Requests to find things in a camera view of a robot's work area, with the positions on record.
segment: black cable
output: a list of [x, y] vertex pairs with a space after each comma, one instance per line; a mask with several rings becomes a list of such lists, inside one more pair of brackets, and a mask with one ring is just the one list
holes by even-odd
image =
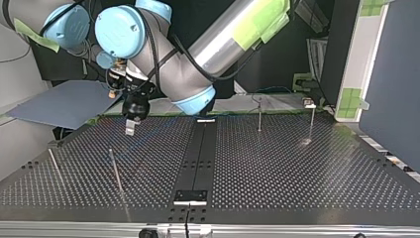
[[187, 221], [185, 222], [185, 238], [189, 238], [188, 217]]
[[2, 61], [0, 61], [0, 63], [2, 63], [2, 62], [11, 62], [11, 61], [16, 61], [16, 60], [23, 59], [25, 56], [27, 56], [29, 54], [30, 51], [31, 51], [31, 46], [28, 46], [28, 50], [22, 56], [17, 57], [17, 58], [14, 58], [14, 59], [2, 60]]
[[[155, 78], [157, 80], [157, 91], [160, 91], [160, 68], [158, 66], [158, 50], [157, 50], [154, 34], [152, 32], [152, 28], [149, 25], [148, 20], [146, 19], [145, 15], [142, 13], [142, 11], [140, 11], [140, 9], [138, 9], [137, 7], [131, 6], [131, 5], [128, 5], [128, 6], [130, 6], [137, 13], [139, 13], [140, 17], [142, 18], [142, 20], [145, 24], [146, 34], [148, 35], [149, 42], [151, 43], [152, 54], [153, 54], [153, 57], [154, 57]], [[136, 92], [140, 91], [142, 89], [142, 87], [144, 85], [146, 85], [148, 82], [150, 82], [151, 80], [152, 80], [152, 78], [148, 78], [147, 81], [145, 81], [140, 87], [138, 87], [136, 90], [133, 90], [131, 93], [136, 93]]]
[[77, 5], [80, 5], [82, 2], [84, 2], [86, 0], [77, 0], [76, 2], [74, 2], [73, 4], [71, 4], [70, 6], [68, 6], [66, 9], [64, 9], [64, 11], [60, 12], [58, 15], [56, 15], [55, 17], [53, 17], [48, 23], [46, 23], [45, 26], [43, 26], [43, 28], [40, 30], [40, 36], [43, 37], [44, 33], [46, 32], [46, 30], [49, 29], [50, 26], [52, 26], [56, 21], [58, 21], [62, 16], [64, 16], [66, 13], [68, 13], [69, 11], [71, 11], [73, 8], [75, 8]]
[[176, 42], [177, 46], [179, 47], [179, 49], [186, 55], [186, 57], [188, 58], [188, 60], [192, 63], [192, 65], [194, 65], [194, 67], [201, 74], [203, 74], [207, 79], [209, 79], [211, 82], [215, 82], [215, 81], [218, 81], [218, 80], [227, 80], [227, 79], [230, 79], [230, 78], [238, 75], [238, 73], [247, 65], [247, 63], [249, 63], [251, 61], [251, 59], [253, 58], [253, 56], [256, 54], [256, 52], [263, 45], [262, 43], [259, 43], [257, 45], [256, 49], [253, 50], [253, 52], [247, 57], [247, 59], [242, 63], [242, 65], [235, 72], [233, 72], [233, 73], [231, 73], [230, 75], [227, 75], [227, 76], [217, 77], [217, 76], [211, 75], [206, 70], [204, 70], [200, 65], [198, 65], [197, 61], [195, 61], [195, 59], [191, 55], [191, 53], [184, 47], [184, 45], [179, 40], [179, 37], [177, 35], [173, 35], [173, 39], [175, 40], [175, 42]]
[[15, 26], [13, 25], [12, 20], [10, 19], [9, 5], [10, 5], [10, 0], [3, 0], [3, 4], [2, 4], [3, 16], [4, 16], [4, 19], [6, 20], [7, 25], [9, 25], [10, 29], [15, 31]]
[[[312, 14], [311, 14], [311, 20], [309, 21], [309, 28], [312, 29], [312, 23], [314, 20], [314, 15], [315, 15], [315, 7], [316, 7], [316, 0], [314, 0], [314, 4], [312, 6]], [[312, 68], [314, 70], [314, 77], [315, 77], [315, 81], [318, 83], [319, 89], [321, 90], [321, 93], [323, 95], [323, 97], [325, 98], [325, 101], [327, 102], [327, 104], [330, 106], [331, 110], [333, 110], [334, 114], [336, 114], [336, 109], [334, 109], [334, 105], [330, 103], [330, 101], [328, 100], [324, 90], [322, 89], [321, 86], [321, 80], [318, 78], [318, 75], [316, 74], [316, 70], [315, 70], [315, 62], [314, 62], [314, 58], [312, 56], [312, 44], [311, 42], [309, 42], [309, 46], [308, 46], [308, 50], [309, 50], [309, 56], [310, 56], [310, 63], [312, 65]]]

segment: black surface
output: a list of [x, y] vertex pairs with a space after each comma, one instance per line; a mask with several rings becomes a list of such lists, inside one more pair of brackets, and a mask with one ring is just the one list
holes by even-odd
[[389, 5], [361, 129], [420, 172], [420, 1]]
[[196, 178], [210, 191], [202, 223], [420, 225], [420, 184], [330, 116], [316, 116], [311, 137], [310, 115], [257, 125], [220, 117], [217, 134], [206, 129], [200, 161], [214, 169]]
[[[0, 220], [420, 226], [420, 184], [327, 114], [107, 118], [0, 181]], [[119, 193], [108, 149], [125, 190]], [[206, 190], [206, 206], [174, 206]]]
[[325, 55], [321, 86], [328, 101], [337, 104], [361, 0], [336, 0]]
[[[194, 146], [193, 119], [150, 118], [136, 136], [124, 132], [124, 118], [102, 119], [53, 150], [60, 170], [46, 153], [30, 170], [1, 181], [0, 220], [183, 222], [184, 208], [172, 201], [176, 190], [192, 189], [193, 183], [185, 184], [179, 175], [184, 175], [187, 150]], [[195, 176], [195, 170], [187, 173]]]
[[262, 46], [239, 74], [239, 83], [249, 92], [271, 86], [291, 88], [295, 73], [310, 71], [306, 40], [311, 36], [309, 26], [296, 17]]

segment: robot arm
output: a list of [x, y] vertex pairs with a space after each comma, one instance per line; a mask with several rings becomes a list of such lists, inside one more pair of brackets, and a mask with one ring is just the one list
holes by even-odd
[[[155, 86], [185, 114], [199, 113], [215, 96], [214, 79], [252, 46], [268, 42], [281, 30], [288, 23], [288, 10], [289, 0], [237, 0], [189, 49], [190, 56], [178, 53], [166, 38], [171, 17], [166, 4], [137, 0], [135, 7], [104, 10], [96, 21], [96, 38], [106, 53], [129, 60], [124, 105], [128, 134], [147, 117]], [[135, 78], [131, 72], [136, 68], [147, 79]]]
[[[0, 0], [0, 24], [14, 29], [14, 19], [57, 42], [70, 53], [83, 47], [89, 13], [86, 0]], [[249, 49], [267, 43], [287, 23], [290, 0], [237, 0], [187, 51], [167, 39], [171, 8], [157, 0], [104, 10], [95, 24], [101, 49], [96, 61], [109, 68], [126, 59], [127, 99], [123, 114], [128, 134], [146, 119], [154, 91], [161, 90], [187, 115], [199, 113], [213, 99], [213, 82]]]

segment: green tape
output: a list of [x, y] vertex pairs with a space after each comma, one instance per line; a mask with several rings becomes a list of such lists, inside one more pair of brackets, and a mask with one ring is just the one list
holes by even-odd
[[289, 22], [289, 0], [259, 0], [234, 30], [234, 40], [247, 51], [255, 42], [265, 44]]
[[47, 38], [43, 38], [39, 36], [36, 32], [34, 32], [30, 27], [25, 25], [22, 21], [15, 18], [15, 29], [17, 33], [21, 33], [29, 38], [31, 38], [34, 42], [38, 43], [39, 45], [46, 47], [55, 51], [56, 53], [59, 50], [59, 45], [57, 42], [52, 41]]
[[358, 88], [344, 88], [340, 107], [337, 113], [339, 118], [355, 119], [362, 102], [362, 90]]
[[362, 17], [380, 16], [382, 7], [385, 4], [384, 0], [364, 0], [362, 5]]

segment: yellow-green tape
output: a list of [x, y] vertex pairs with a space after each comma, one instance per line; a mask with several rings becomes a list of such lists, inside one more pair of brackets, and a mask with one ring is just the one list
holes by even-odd
[[255, 42], [267, 43], [289, 22], [289, 0], [257, 0], [234, 31], [234, 40], [247, 51]]
[[17, 33], [21, 33], [29, 38], [31, 38], [34, 42], [38, 43], [39, 45], [46, 47], [55, 51], [56, 53], [59, 50], [59, 45], [57, 42], [52, 41], [47, 38], [43, 38], [34, 32], [30, 27], [25, 25], [21, 20], [15, 18], [15, 29]]

